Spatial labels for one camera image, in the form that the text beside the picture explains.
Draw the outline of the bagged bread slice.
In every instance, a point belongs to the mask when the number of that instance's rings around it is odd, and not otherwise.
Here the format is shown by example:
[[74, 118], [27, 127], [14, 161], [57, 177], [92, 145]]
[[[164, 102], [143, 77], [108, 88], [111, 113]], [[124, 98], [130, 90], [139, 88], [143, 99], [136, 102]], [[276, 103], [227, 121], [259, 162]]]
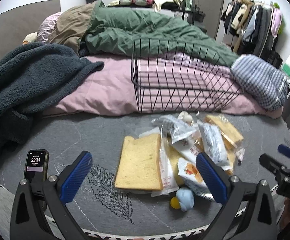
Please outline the bagged bread slice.
[[228, 150], [238, 148], [244, 140], [238, 129], [224, 115], [209, 114], [205, 116], [204, 121], [219, 128]]

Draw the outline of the white red-text snack packet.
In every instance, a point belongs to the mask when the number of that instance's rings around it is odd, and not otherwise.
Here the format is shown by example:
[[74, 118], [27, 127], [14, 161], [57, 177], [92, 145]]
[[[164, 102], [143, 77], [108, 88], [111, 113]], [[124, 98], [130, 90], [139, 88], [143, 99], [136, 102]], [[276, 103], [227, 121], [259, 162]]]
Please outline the white red-text snack packet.
[[141, 133], [138, 137], [142, 138], [150, 134], [160, 133], [161, 136], [161, 146], [160, 146], [160, 171], [161, 171], [161, 179], [163, 182], [163, 189], [160, 191], [153, 191], [151, 193], [151, 197], [158, 196], [167, 196], [172, 192], [175, 192], [179, 189], [179, 186], [174, 178], [172, 165], [170, 163], [169, 157], [167, 155], [167, 146], [169, 145], [168, 139], [163, 135], [163, 132], [158, 128], [153, 128], [146, 132]]

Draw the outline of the white duck toy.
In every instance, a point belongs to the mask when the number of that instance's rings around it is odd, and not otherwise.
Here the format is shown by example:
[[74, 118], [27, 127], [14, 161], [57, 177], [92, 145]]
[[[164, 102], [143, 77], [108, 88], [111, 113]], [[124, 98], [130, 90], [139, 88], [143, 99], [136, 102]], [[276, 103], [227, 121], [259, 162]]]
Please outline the white duck toy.
[[187, 123], [189, 126], [192, 126], [194, 124], [193, 116], [189, 114], [187, 111], [182, 111], [178, 115], [178, 119]]

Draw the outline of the grey blue snack packet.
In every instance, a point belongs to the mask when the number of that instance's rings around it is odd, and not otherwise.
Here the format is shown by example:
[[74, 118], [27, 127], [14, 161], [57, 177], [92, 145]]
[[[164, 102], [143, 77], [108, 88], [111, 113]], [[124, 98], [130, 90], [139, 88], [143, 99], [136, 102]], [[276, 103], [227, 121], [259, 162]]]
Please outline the grey blue snack packet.
[[175, 116], [168, 114], [152, 120], [152, 124], [162, 128], [163, 133], [170, 135], [172, 144], [184, 140], [197, 130]]

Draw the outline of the blue duck toy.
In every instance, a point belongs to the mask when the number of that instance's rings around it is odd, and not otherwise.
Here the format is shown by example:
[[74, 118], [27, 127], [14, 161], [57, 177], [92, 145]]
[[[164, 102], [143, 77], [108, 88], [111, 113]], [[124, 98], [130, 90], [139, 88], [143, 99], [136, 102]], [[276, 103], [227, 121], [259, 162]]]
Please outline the blue duck toy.
[[182, 187], [176, 191], [175, 197], [170, 200], [170, 206], [173, 209], [182, 212], [189, 211], [194, 207], [194, 194], [191, 189]]

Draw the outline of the orange picture snack packet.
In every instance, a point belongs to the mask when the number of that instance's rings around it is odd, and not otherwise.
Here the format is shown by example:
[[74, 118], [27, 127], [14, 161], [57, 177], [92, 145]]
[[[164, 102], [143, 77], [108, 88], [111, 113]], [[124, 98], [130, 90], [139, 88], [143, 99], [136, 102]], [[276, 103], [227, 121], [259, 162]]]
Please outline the orange picture snack packet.
[[184, 158], [178, 159], [178, 176], [182, 178], [185, 185], [188, 186], [195, 195], [214, 201], [212, 194], [207, 188], [202, 176], [196, 166]]

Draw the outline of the blue checked pillow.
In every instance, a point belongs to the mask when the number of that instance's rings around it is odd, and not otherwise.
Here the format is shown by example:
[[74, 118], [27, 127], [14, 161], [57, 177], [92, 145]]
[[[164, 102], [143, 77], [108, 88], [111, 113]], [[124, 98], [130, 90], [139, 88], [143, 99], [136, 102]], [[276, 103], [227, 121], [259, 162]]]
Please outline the blue checked pillow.
[[275, 111], [285, 104], [289, 81], [281, 70], [253, 54], [240, 56], [230, 69], [236, 82], [265, 110]]

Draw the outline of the clothes rack with garments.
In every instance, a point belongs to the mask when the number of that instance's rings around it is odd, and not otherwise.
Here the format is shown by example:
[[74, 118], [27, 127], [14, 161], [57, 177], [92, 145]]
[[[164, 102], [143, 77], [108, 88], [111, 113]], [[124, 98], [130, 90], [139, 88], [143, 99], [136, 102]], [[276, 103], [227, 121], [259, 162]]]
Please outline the clothes rack with garments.
[[278, 3], [231, 0], [220, 20], [223, 44], [237, 55], [254, 54], [270, 63], [281, 59], [276, 44], [285, 24]]

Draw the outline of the pink bed sheet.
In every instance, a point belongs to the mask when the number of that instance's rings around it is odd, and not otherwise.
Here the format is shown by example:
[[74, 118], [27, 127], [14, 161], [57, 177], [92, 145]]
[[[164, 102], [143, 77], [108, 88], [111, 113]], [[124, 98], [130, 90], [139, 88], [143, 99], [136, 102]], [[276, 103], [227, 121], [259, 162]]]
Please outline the pink bed sheet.
[[[136, 112], [150, 113], [150, 103], [139, 106], [136, 102], [134, 85], [131, 81], [131, 59], [117, 55], [97, 55], [87, 57], [89, 61], [102, 61], [102, 70], [90, 74], [71, 94], [56, 105], [45, 109], [43, 116], [60, 116], [86, 112], [103, 116], [121, 116]], [[235, 95], [228, 103], [217, 92], [212, 99], [204, 99], [209, 91], [190, 91], [187, 98], [183, 90], [163, 90], [154, 96], [153, 105], [158, 112], [181, 112], [187, 106], [192, 111], [220, 112], [232, 115], [265, 115], [272, 119], [279, 118], [283, 109], [267, 111], [248, 93]]]

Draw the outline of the dark teal fleece blanket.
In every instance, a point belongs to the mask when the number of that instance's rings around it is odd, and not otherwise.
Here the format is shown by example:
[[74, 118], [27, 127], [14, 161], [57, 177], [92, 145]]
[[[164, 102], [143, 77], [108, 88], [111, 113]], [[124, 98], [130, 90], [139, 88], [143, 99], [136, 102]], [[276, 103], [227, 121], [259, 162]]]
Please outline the dark teal fleece blanket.
[[60, 44], [33, 42], [0, 60], [0, 156], [24, 144], [47, 108], [76, 90], [102, 61], [80, 58]]

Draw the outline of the grey door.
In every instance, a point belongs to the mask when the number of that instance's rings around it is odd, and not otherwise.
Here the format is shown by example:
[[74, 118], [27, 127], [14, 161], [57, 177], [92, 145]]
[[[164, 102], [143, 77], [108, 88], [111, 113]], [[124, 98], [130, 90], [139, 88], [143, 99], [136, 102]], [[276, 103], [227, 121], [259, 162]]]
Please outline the grey door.
[[197, 5], [205, 14], [203, 25], [206, 33], [216, 39], [223, 11], [224, 0], [193, 0], [193, 5]]

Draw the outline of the white goose plush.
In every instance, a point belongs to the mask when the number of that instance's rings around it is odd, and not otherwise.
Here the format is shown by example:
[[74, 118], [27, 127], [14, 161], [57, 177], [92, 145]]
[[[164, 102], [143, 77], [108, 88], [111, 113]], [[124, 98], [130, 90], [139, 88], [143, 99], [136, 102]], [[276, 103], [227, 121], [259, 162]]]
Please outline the white goose plush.
[[25, 38], [23, 39], [22, 44], [29, 44], [29, 43], [32, 43], [32, 42], [36, 42], [36, 40], [37, 40], [37, 32], [30, 33], [30, 34], [25, 36]]

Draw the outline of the grey headboard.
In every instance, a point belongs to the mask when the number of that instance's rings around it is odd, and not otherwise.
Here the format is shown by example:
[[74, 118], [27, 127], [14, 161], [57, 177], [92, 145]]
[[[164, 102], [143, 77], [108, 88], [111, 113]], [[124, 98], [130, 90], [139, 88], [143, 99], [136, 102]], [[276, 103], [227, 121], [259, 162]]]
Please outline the grey headboard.
[[45, 18], [60, 10], [60, 0], [49, 0], [22, 5], [0, 14], [0, 60], [22, 45], [27, 34], [38, 31]]

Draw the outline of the brown duvet lining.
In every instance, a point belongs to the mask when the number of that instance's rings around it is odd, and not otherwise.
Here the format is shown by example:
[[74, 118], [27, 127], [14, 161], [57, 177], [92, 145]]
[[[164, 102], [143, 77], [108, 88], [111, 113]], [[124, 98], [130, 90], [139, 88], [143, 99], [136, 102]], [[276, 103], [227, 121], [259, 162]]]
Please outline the brown duvet lining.
[[67, 46], [78, 54], [81, 39], [87, 31], [96, 5], [96, 2], [88, 3], [63, 12], [56, 21], [48, 42]]

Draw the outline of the green duvet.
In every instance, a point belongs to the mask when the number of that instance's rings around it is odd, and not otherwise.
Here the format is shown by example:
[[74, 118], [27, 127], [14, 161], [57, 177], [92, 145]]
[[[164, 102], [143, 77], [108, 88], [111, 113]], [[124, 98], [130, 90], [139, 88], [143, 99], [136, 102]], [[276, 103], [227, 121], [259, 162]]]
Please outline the green duvet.
[[110, 53], [157, 57], [183, 51], [203, 61], [230, 67], [238, 55], [218, 44], [200, 28], [178, 17], [128, 7], [93, 3], [91, 19], [83, 37], [90, 54]]

